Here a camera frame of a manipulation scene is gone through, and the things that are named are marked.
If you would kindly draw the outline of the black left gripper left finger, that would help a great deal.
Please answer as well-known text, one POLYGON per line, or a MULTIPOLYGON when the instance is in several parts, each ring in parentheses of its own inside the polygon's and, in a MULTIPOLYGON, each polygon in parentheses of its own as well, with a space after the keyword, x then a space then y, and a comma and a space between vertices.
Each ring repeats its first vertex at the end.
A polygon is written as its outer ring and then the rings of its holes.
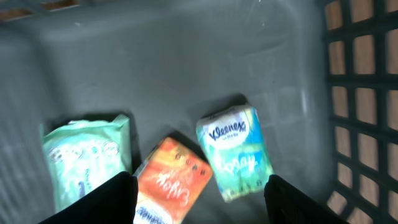
POLYGON ((40 224, 132 224, 137 194, 137 178, 123 171, 40 224))

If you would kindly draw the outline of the orange tissue pack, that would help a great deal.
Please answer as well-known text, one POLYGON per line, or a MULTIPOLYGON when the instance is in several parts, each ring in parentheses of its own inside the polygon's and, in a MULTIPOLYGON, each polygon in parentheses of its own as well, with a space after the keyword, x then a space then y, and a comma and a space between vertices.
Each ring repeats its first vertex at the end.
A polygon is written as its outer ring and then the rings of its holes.
POLYGON ((211 179, 207 162, 167 137, 137 173, 134 224, 181 224, 211 179))

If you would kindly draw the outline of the mint green wipes pack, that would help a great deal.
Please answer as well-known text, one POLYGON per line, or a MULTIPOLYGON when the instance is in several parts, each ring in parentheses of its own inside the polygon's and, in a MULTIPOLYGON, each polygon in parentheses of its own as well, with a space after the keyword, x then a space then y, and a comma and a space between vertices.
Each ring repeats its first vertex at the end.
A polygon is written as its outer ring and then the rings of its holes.
POLYGON ((78 120, 41 136, 53 184, 55 211, 69 207, 132 167, 130 119, 78 120))

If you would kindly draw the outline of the teal Kleenex tissue pack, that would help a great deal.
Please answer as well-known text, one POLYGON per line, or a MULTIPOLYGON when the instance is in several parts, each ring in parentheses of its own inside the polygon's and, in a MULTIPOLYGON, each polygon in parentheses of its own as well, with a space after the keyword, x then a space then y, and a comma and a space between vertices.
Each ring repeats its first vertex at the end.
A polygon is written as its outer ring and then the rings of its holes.
POLYGON ((274 174, 254 107, 232 106, 202 118, 196 134, 225 202, 263 190, 274 174))

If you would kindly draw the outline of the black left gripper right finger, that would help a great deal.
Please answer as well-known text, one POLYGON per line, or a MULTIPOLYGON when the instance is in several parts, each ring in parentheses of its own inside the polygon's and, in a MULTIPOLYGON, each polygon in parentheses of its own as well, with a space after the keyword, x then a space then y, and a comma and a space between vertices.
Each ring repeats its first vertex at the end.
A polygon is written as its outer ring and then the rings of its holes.
POLYGON ((347 224, 275 174, 264 187, 264 198, 271 224, 347 224))

